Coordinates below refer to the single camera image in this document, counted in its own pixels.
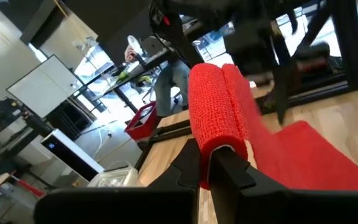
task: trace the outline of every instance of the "whiteboard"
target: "whiteboard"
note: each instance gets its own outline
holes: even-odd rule
[[[72,72],[54,55],[41,64],[39,68],[67,94],[67,97],[74,94],[82,86]]]
[[[36,68],[7,90],[41,118],[67,98],[67,94],[40,68]]]
[[[44,118],[79,88],[78,79],[53,55],[7,91]]]

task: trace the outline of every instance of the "red foam cover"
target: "red foam cover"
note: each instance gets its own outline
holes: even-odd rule
[[[203,184],[209,155],[231,145],[246,158],[244,139],[258,169],[291,189],[358,190],[358,166],[304,121],[271,134],[250,92],[233,65],[197,65],[190,73],[190,120],[203,154]]]
[[[199,64],[189,75],[191,130],[201,149],[201,187],[208,189],[207,173],[211,153],[222,145],[233,147],[244,159],[247,148],[236,128],[229,94],[220,68]]]
[[[237,104],[234,114],[248,130],[260,171],[291,189],[358,190],[356,164],[304,121],[271,134],[262,123],[249,82],[234,65],[222,70]]]

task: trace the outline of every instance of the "black wall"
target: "black wall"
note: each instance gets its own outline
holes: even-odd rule
[[[144,39],[151,33],[150,0],[66,0],[65,4],[97,33],[97,41],[115,64],[124,61],[128,35]]]
[[[133,35],[138,40],[144,40],[151,34],[149,8],[145,7],[107,40],[98,38],[98,42],[105,53],[117,65],[125,61],[124,52],[128,46],[128,35]]]
[[[42,1],[9,0],[8,2],[0,3],[0,11],[23,32]]]

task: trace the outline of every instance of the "black stand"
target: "black stand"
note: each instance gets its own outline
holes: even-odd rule
[[[128,99],[128,97],[119,88],[115,88],[114,92],[134,113],[138,112],[136,106]]]
[[[352,90],[358,90],[358,14],[356,1],[329,0],[333,23],[347,82]]]

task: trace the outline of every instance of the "green object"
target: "green object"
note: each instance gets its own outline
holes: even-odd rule
[[[128,72],[124,70],[118,75],[116,84],[123,82],[126,78],[128,78]]]
[[[153,83],[149,75],[143,75],[137,80],[136,84],[137,86],[151,86]]]

